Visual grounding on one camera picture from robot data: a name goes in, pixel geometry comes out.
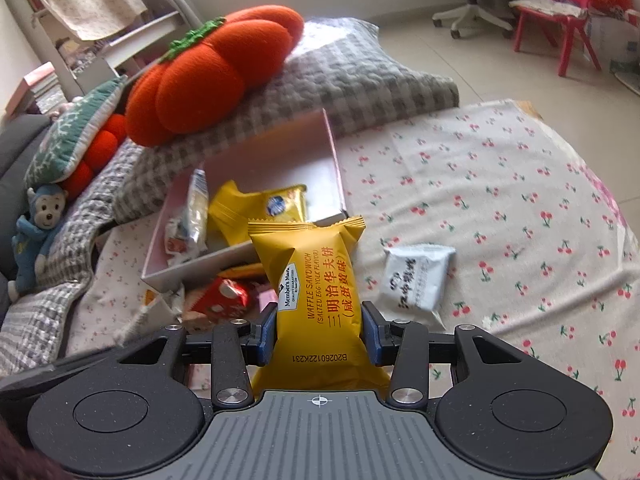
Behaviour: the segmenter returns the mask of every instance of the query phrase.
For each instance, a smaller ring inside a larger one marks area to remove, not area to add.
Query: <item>pink box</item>
[[[242,192],[262,191],[294,184],[306,185],[308,220],[327,226],[347,218],[334,138],[324,110],[304,114],[206,159],[209,199],[227,180]],[[176,176],[154,229],[142,280],[158,292],[207,283],[220,270],[258,261],[251,242],[226,246],[169,267],[164,252],[164,226],[184,206],[193,168]]]

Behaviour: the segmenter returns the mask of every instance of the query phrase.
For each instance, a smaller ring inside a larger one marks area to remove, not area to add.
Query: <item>shelf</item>
[[[110,67],[116,68],[182,25],[184,20],[180,12],[175,10],[112,41],[100,51],[98,56],[103,58]]]

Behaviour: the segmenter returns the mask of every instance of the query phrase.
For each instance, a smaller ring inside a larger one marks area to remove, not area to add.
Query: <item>gray sofa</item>
[[[21,115],[0,128],[0,326],[10,305],[6,284],[17,272],[11,238],[28,210],[22,180],[49,124],[46,116]]]

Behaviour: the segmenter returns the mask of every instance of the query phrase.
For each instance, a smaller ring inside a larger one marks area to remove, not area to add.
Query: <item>pink plastic chair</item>
[[[589,3],[589,0],[569,0],[576,5],[586,9]],[[556,38],[553,37],[551,31],[546,27],[545,22],[556,22],[560,23],[564,26],[564,39],[562,40],[562,54],[560,57],[560,67],[558,68],[558,75],[560,77],[564,77],[566,75],[566,69],[569,65],[569,58],[571,56],[571,49],[574,45],[574,30],[577,29],[580,33],[580,37],[584,41],[584,45],[587,47],[589,54],[591,56],[591,60],[595,65],[597,70],[602,70],[600,67],[600,63],[598,62],[598,57],[596,53],[593,51],[593,47],[591,46],[591,41],[584,33],[584,25],[587,22],[586,18],[576,18],[575,16],[549,16],[548,14],[543,14],[542,12],[537,12],[532,9],[525,9],[523,7],[518,7],[520,10],[520,21],[518,22],[518,28],[516,30],[516,40],[513,45],[513,49],[516,52],[520,51],[520,44],[522,43],[522,33],[524,31],[524,24],[527,21],[529,16],[532,16],[542,28],[546,38],[552,46],[558,46],[556,42]]]

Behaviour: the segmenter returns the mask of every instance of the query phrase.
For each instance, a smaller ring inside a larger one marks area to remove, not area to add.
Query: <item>blue monkey plush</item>
[[[15,223],[17,234],[11,239],[18,274],[8,283],[9,298],[15,302],[36,286],[36,278],[44,271],[49,249],[62,227],[66,191],[57,184],[27,190],[31,221],[24,215]]]

